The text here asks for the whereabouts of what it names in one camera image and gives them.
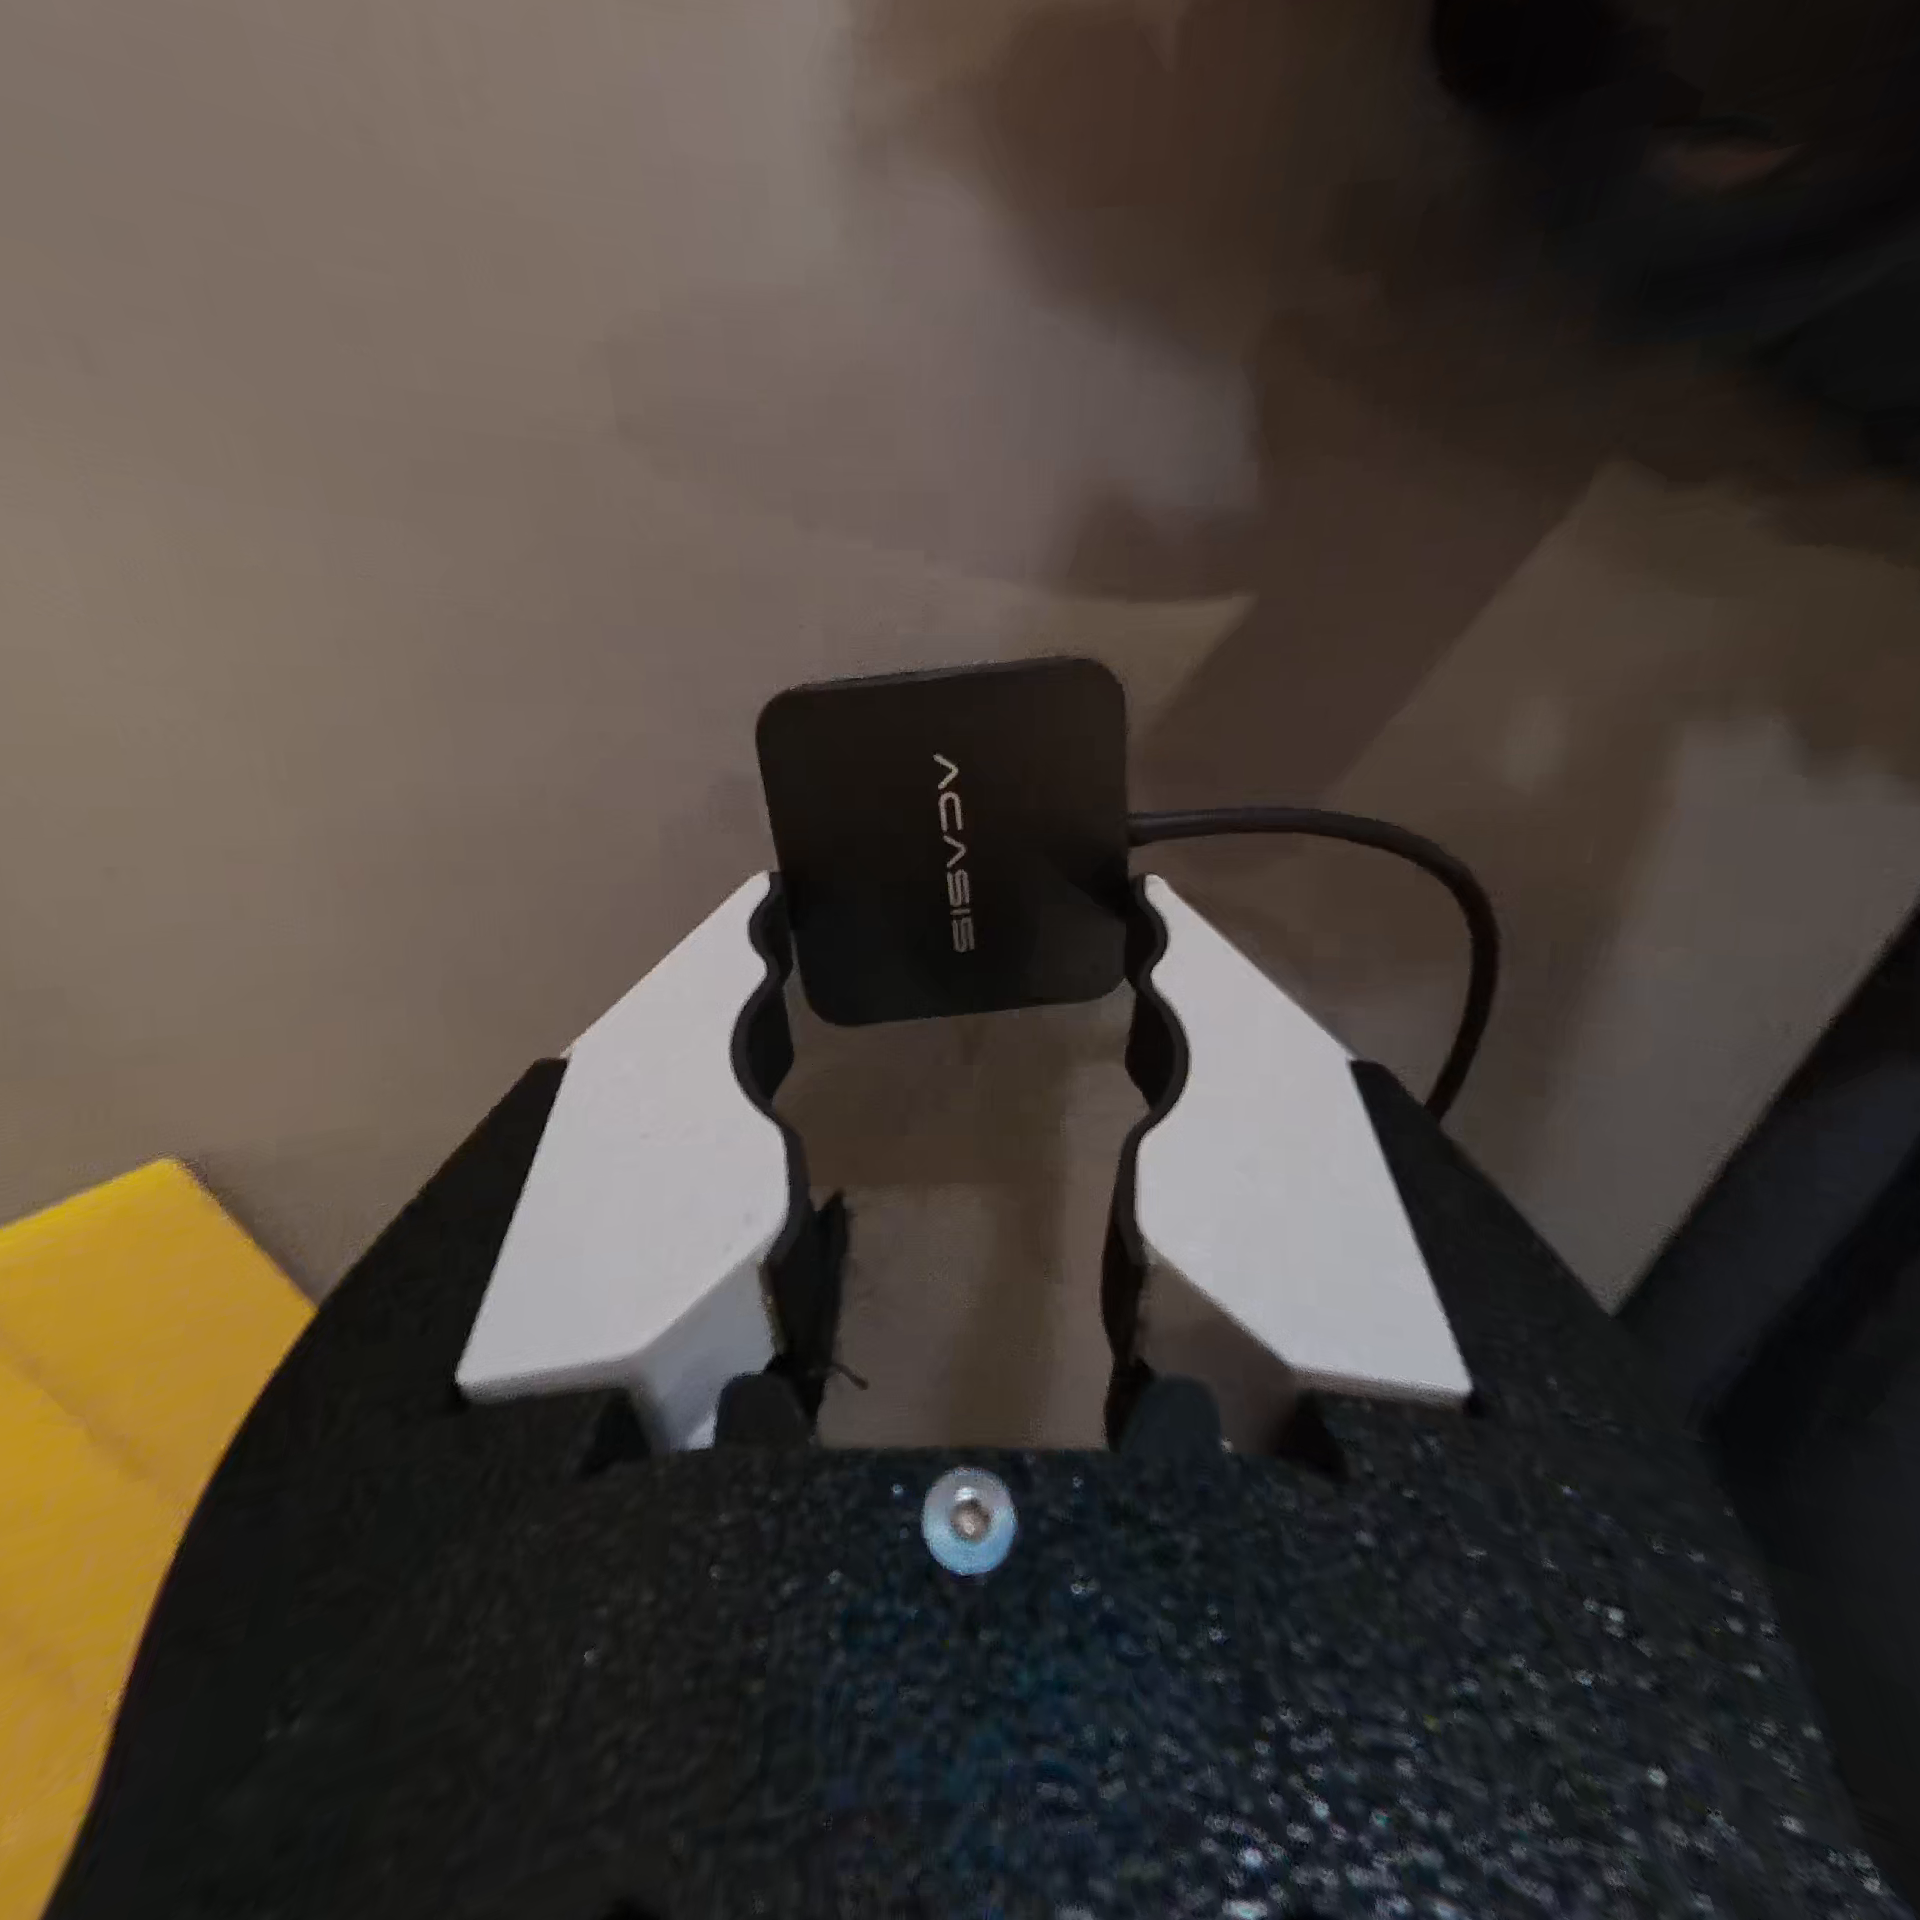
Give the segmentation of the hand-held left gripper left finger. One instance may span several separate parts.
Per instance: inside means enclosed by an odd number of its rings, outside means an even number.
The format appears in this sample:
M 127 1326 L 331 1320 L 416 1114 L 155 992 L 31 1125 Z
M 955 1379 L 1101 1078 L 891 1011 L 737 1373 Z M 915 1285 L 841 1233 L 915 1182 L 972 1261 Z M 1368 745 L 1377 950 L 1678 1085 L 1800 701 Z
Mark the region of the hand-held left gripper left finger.
M 773 1269 L 808 1200 L 774 1114 L 777 877 L 743 881 L 566 1046 L 453 1380 L 465 1403 L 612 1390 L 659 1451 L 713 1440 L 782 1350 Z

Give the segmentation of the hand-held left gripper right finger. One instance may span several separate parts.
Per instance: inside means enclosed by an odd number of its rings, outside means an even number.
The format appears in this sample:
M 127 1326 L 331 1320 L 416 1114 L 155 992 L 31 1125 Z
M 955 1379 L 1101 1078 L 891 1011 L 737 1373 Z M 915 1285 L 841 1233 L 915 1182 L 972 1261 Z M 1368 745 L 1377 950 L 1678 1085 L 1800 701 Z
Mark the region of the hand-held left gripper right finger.
M 1127 905 L 1109 1446 L 1309 1454 L 1331 1402 L 1472 1411 L 1360 1064 L 1163 877 Z

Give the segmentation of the yellow plastic bin stack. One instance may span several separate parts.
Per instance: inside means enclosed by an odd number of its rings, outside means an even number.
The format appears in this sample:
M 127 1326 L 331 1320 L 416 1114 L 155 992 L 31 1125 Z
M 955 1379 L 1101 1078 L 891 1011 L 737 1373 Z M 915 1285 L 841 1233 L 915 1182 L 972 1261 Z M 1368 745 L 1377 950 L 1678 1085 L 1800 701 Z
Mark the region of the yellow plastic bin stack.
M 313 1317 L 177 1158 L 1 1229 L 1 1916 L 79 1833 L 184 1524 Z

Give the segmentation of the black silver HDMI switch box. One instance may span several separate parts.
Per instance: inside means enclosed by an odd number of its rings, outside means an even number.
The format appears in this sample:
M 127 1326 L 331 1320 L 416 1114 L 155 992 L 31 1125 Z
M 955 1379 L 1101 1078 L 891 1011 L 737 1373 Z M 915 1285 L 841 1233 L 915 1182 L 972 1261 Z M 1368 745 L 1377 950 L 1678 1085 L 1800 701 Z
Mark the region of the black silver HDMI switch box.
M 1070 656 L 774 694 L 759 780 L 812 1011 L 899 1024 L 1116 992 L 1127 714 L 1119 680 Z

